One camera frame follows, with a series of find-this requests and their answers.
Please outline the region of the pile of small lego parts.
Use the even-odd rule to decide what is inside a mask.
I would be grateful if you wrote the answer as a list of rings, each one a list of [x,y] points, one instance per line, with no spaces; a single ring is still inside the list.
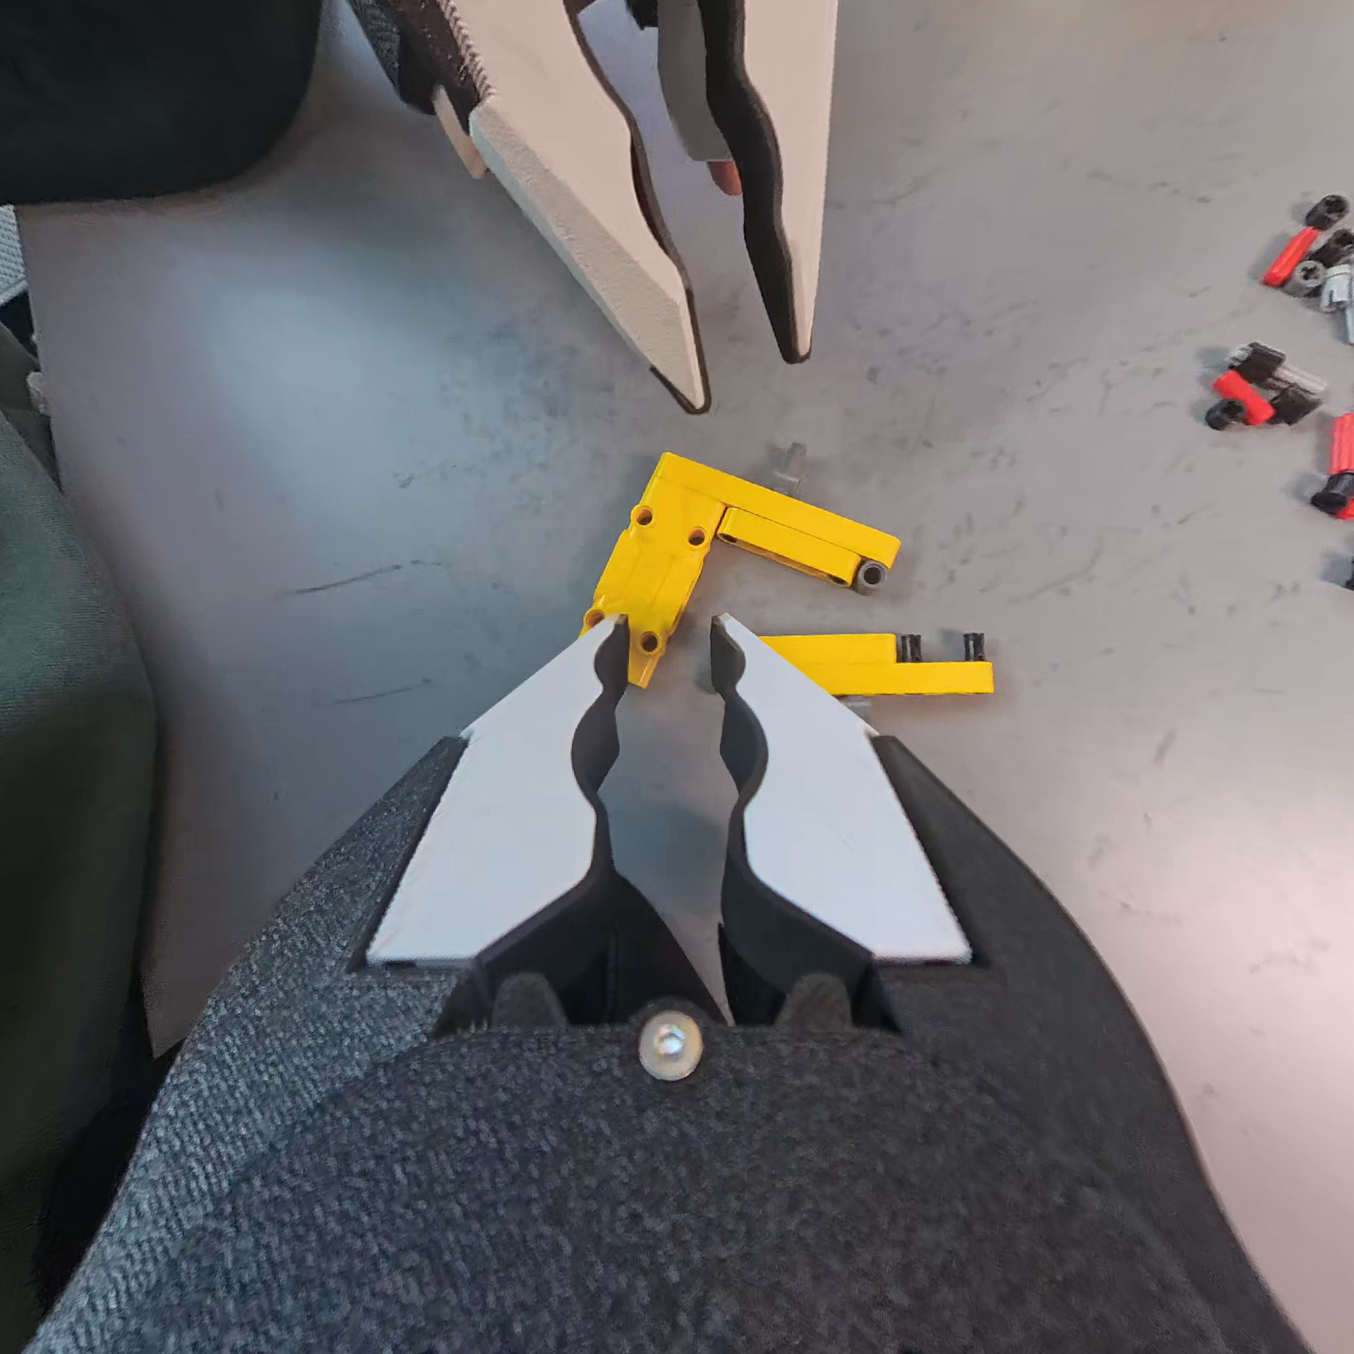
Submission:
[[[1262,268],[1258,283],[1329,320],[1349,349],[1352,197],[1325,194],[1313,200]],[[1210,381],[1210,393],[1203,413],[1210,431],[1294,428],[1325,410],[1329,382],[1296,367],[1284,349],[1250,340],[1231,348]],[[1325,472],[1309,507],[1352,522],[1352,408],[1329,413],[1325,428]]]

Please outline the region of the yellow lego panel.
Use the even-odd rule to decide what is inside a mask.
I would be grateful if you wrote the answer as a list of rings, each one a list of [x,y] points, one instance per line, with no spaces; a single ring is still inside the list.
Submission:
[[[628,620],[628,683],[647,688],[701,576],[724,507],[686,489],[649,489],[606,561],[581,632]]]

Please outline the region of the yellow lego beam assembly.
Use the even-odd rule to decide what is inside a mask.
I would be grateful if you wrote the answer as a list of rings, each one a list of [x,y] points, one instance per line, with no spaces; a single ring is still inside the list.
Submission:
[[[899,553],[889,533],[669,452],[640,503],[647,524],[671,527],[683,545],[729,543],[861,594],[882,587]]]
[[[990,696],[983,633],[961,633],[958,661],[923,659],[915,633],[761,636],[761,642],[834,698]]]

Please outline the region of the person's green hoodie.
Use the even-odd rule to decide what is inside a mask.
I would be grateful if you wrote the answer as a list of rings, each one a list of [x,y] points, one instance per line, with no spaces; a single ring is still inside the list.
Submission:
[[[2,330],[2,1322],[71,1279],[114,1189],[102,1114],[149,1056],[136,946],[155,714],[30,353]]]

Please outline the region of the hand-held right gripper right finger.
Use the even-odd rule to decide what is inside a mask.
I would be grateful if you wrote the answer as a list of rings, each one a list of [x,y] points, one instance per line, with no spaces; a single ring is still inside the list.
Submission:
[[[891,736],[771,651],[710,620],[720,759],[735,785],[718,952],[737,1025],[771,1025],[807,976],[887,1025],[883,976],[964,972],[964,936],[896,785]]]

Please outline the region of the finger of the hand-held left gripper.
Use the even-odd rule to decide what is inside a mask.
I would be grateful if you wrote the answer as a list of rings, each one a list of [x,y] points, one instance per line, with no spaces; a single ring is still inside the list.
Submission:
[[[838,2],[700,2],[705,94],[741,179],[744,245],[784,364],[812,348]]]
[[[689,413],[708,382],[689,277],[642,139],[563,2],[438,2],[476,104],[466,132],[617,335]]]

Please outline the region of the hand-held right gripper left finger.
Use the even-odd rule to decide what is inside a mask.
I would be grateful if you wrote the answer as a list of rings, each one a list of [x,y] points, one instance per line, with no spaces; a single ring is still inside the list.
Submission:
[[[457,736],[363,964],[451,976],[439,1025],[485,1025],[541,975],[584,1023],[622,1006],[624,909],[600,785],[619,754],[628,622],[603,618]]]

